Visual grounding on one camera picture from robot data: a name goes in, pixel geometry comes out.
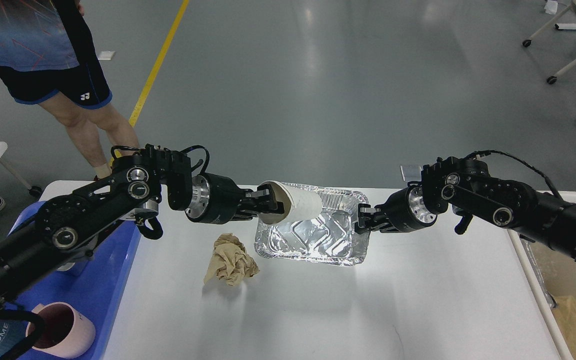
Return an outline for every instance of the person's leg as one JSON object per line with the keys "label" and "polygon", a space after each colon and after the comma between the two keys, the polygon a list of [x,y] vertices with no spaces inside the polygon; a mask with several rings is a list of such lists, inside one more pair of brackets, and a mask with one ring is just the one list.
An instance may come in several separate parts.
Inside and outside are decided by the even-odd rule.
{"label": "person's leg", "polygon": [[[112,145],[139,148],[135,129],[112,104],[106,104],[99,109],[82,109],[82,111],[86,120],[105,131]],[[132,153],[133,151],[121,151],[122,155],[132,155]]]}
{"label": "person's leg", "polygon": [[88,121],[85,113],[90,110],[79,107],[61,92],[40,102],[39,106],[64,125],[72,143],[90,166],[97,168],[106,164],[106,158],[99,142],[99,130],[94,123]]}

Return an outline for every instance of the aluminum foil tray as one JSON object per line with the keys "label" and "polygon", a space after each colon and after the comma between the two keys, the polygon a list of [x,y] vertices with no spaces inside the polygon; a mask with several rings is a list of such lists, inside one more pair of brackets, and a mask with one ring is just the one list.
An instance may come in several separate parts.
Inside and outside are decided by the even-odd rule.
{"label": "aluminum foil tray", "polygon": [[258,222],[254,250],[263,258],[282,258],[352,267],[366,259],[370,233],[357,234],[357,205],[368,203],[359,191],[284,182],[316,192],[321,214],[307,221],[266,225]]}

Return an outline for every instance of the black cable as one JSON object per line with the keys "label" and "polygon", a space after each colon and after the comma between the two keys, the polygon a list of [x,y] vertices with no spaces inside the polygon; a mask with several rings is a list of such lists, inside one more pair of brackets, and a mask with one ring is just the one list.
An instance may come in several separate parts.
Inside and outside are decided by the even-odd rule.
{"label": "black cable", "polygon": [[[208,152],[207,148],[205,148],[204,146],[201,146],[201,145],[193,145],[193,146],[188,146],[185,149],[181,150],[181,153],[187,154],[187,153],[190,153],[192,151],[199,150],[199,149],[203,150],[203,152],[206,154],[205,161],[203,162],[203,166],[201,167],[201,170],[199,171],[199,174],[203,174],[206,172],[206,169],[208,168],[208,163],[210,162],[210,152]],[[197,163],[197,165],[193,167],[193,170],[196,169],[197,166],[199,166],[199,163]]]}
{"label": "black cable", "polygon": [[114,145],[110,148],[110,155],[112,159],[117,160],[119,159],[115,153],[115,150],[123,150],[123,151],[139,151],[141,148],[136,148],[132,146],[124,146],[124,145]]}
{"label": "black cable", "polygon": [[560,192],[557,191],[557,189],[553,185],[553,182],[551,182],[550,178],[548,178],[548,176],[546,176],[546,174],[542,173],[536,167],[532,166],[531,164],[528,164],[528,162],[525,162],[524,160],[520,159],[519,157],[516,157],[514,155],[510,155],[510,153],[499,151],[499,150],[480,150],[480,151],[473,151],[473,152],[469,153],[468,155],[466,155],[466,157],[464,157],[464,159],[474,159],[477,156],[487,157],[488,155],[491,155],[491,154],[504,155],[505,157],[509,157],[511,159],[514,159],[514,160],[520,162],[521,164],[526,166],[528,169],[539,174],[544,179],[544,181],[546,182],[546,186],[548,186],[548,189],[550,189],[550,192],[553,194],[553,196],[555,198],[558,198],[558,199],[562,198],[562,196],[560,195]]}
{"label": "black cable", "polygon": [[34,312],[24,310],[0,310],[0,320],[25,321],[34,325],[34,330],[23,338],[17,344],[14,344],[10,350],[0,356],[0,360],[13,360],[19,358],[27,352],[39,340],[46,329],[44,319]]}

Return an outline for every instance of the paper cup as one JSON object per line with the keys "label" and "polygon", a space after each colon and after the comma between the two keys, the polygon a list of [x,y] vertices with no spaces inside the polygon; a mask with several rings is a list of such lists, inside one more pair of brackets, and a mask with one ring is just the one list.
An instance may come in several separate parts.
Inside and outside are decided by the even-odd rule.
{"label": "paper cup", "polygon": [[[64,359],[81,356],[95,341],[95,326],[65,302],[37,305],[32,312],[39,315],[46,324],[41,337],[32,347],[34,350]],[[26,337],[35,329],[29,323],[25,328]]]}
{"label": "paper cup", "polygon": [[266,225],[294,223],[315,219],[322,213],[322,198],[315,191],[297,189],[278,181],[265,181],[261,185],[272,187],[277,201],[283,203],[283,214],[259,214],[259,220]]}

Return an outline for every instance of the mug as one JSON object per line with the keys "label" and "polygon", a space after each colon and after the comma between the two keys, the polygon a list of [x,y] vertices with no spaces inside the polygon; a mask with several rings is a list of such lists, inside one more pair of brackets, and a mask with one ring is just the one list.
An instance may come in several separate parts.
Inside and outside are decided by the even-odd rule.
{"label": "mug", "polygon": [[[34,350],[59,358],[73,359],[86,353],[95,341],[93,323],[68,303],[40,303],[32,312],[39,315],[46,325],[41,337],[32,347]],[[34,329],[34,324],[29,323],[25,328],[26,337]]]}

